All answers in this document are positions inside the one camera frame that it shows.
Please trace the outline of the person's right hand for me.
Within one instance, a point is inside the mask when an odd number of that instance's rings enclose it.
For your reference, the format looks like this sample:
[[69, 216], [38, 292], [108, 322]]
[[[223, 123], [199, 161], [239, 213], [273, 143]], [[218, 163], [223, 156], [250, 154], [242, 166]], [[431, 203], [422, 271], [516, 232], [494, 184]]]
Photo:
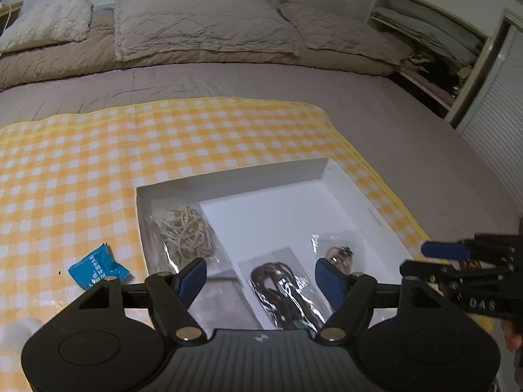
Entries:
[[502, 320], [500, 323], [504, 334], [504, 341], [508, 351], [514, 352], [522, 347], [522, 334], [518, 333], [512, 321]]

